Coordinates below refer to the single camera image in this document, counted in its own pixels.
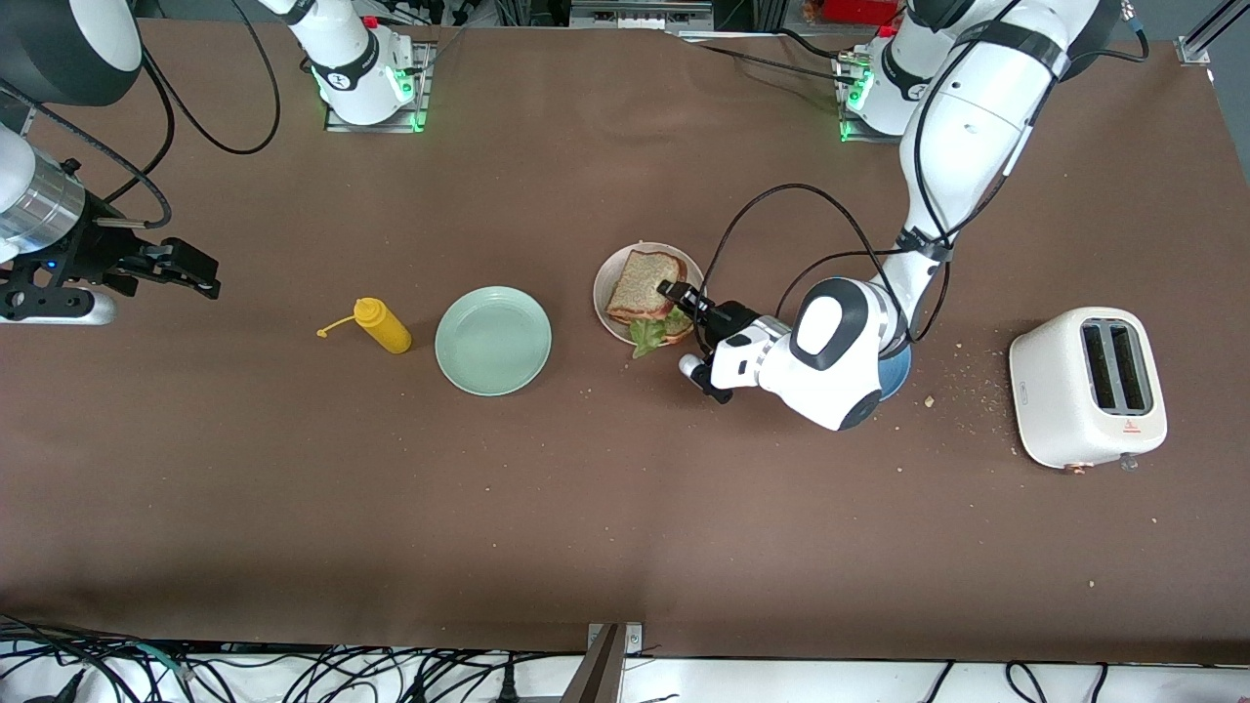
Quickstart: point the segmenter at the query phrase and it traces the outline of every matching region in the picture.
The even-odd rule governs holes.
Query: yellow squeeze bottle
[[[382,345],[382,349],[391,354],[402,354],[412,346],[412,335],[409,334],[408,328],[399,321],[399,318],[390,311],[385,303],[376,298],[356,300],[350,318],[342,318],[325,329],[316,330],[316,335],[329,336],[328,331],[349,320],[355,320],[361,329],[369,333],[369,336],[372,336],[378,344]]]

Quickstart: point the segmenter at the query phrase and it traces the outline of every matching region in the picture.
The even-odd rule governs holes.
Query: white floor
[[[270,657],[214,657],[218,670],[230,685],[238,703],[279,703],[286,698],[291,684],[306,672],[311,662],[284,659],[261,668],[231,668],[222,659],[250,665]],[[352,659],[348,667],[359,670],[376,662],[378,657]],[[484,657],[482,663],[501,662],[501,657]],[[14,659],[0,663],[0,670]],[[580,659],[558,657],[518,665],[516,684],[522,697],[560,695],[572,678]],[[146,677],[131,663],[110,662],[132,687],[139,698],[149,694]],[[375,703],[395,700],[412,680],[420,659],[409,660],[399,670],[370,678],[375,690],[356,685],[334,697],[338,703]],[[22,702],[36,695],[54,695],[79,670],[79,664],[59,665],[52,659],[21,667],[0,678],[0,700]],[[751,703],[918,703],[942,669],[941,663],[910,662],[794,662],[794,660],[732,660],[732,659],[629,659],[626,662],[620,703],[644,703],[679,694],[675,703],[751,702]],[[1031,665],[1049,703],[1090,700],[1099,668],[1076,664]],[[434,703],[438,693],[471,674],[472,669],[449,674],[428,694]],[[499,694],[501,674],[495,673],[468,699],[489,703]],[[1032,689],[1018,672],[1019,685],[1030,695]],[[320,702],[345,680],[342,674],[325,677],[299,700]],[[192,679],[191,693],[196,700],[214,700],[204,688],[208,683],[221,694],[219,684],[201,675]],[[440,703],[458,703],[468,687],[450,692]],[[1250,697],[1250,669],[1199,668],[1162,665],[1111,667],[1099,703],[1239,703]],[[160,698],[169,703],[186,700],[172,677],[165,677]],[[118,700],[109,682],[89,670],[79,689],[79,703]],[[1022,703],[1008,688],[1002,664],[956,664],[938,697],[940,702],[959,703]]]

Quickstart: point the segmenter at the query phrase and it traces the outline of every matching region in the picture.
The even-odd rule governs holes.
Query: red object
[[[820,14],[831,23],[888,25],[898,11],[896,0],[825,0]]]

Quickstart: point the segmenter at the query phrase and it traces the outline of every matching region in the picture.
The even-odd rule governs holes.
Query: table
[[[219,136],[264,134],[241,26],[142,33]],[[1246,660],[1250,198],[1205,71],[1160,45],[1056,90],[908,385],[835,434],[765,393],[704,399],[589,304],[621,245],[706,261],[784,181],[889,243],[896,150],[840,144],[822,81],[659,33],[471,30],[425,134],[328,135],[289,31],[261,36],[274,144],[231,158],[182,123],[155,173],[161,235],[221,260],[221,299],[144,284],[111,326],[0,333],[2,610],[154,638],[578,649],[586,623],[642,620],[671,655]],[[65,113],[136,161],[159,144],[148,85]],[[46,124],[32,139],[95,191],[124,178]],[[121,205],[155,211],[142,189]],[[710,291],[770,309],[855,246],[819,199],[779,195]],[[546,308],[555,344],[530,387],[482,399],[431,340],[496,284]],[[312,334],[365,295],[415,349]],[[1159,359],[1171,434],[1135,474],[1041,469],[1014,428],[1008,344],[1088,304],[1136,313]]]

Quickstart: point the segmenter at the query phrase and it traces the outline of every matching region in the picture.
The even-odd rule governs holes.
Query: silver cylinder
[[[65,236],[82,216],[86,203],[86,193],[78,179],[42,151],[34,151],[35,174],[30,184],[16,203],[0,213],[0,240],[12,244],[21,254],[39,251]]]

